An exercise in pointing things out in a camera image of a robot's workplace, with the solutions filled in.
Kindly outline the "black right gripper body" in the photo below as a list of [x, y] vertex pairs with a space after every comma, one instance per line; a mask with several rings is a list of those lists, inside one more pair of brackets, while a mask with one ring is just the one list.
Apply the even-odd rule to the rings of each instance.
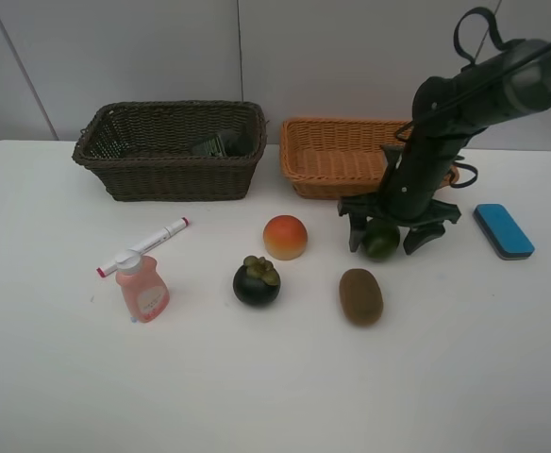
[[460, 151], [459, 136], [432, 138], [418, 132], [403, 145], [383, 144], [381, 150], [387, 167], [377, 189], [341, 198], [340, 216], [352, 221], [375, 217], [402, 227], [459, 220], [458, 206], [434, 198]]

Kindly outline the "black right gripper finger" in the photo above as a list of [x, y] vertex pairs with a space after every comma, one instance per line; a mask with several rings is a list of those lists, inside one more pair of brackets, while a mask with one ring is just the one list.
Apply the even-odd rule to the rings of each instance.
[[445, 228], [442, 223], [412, 227], [403, 241], [404, 251], [410, 256], [423, 245], [441, 238], [444, 233]]
[[349, 214], [348, 217], [350, 223], [349, 249], [352, 253], [356, 253], [366, 235], [371, 218], [361, 214]]

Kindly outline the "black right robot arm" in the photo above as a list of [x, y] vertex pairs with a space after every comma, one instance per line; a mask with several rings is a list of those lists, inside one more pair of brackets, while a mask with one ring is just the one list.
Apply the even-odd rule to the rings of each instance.
[[465, 67], [453, 78], [432, 76], [416, 92], [412, 119], [395, 132], [398, 145], [382, 150], [387, 168], [379, 187], [341, 199], [350, 223], [349, 248], [357, 251], [371, 218], [409, 234], [410, 255], [455, 224], [459, 207], [435, 199], [459, 151], [488, 127], [551, 108], [551, 42], [513, 40], [497, 56]]

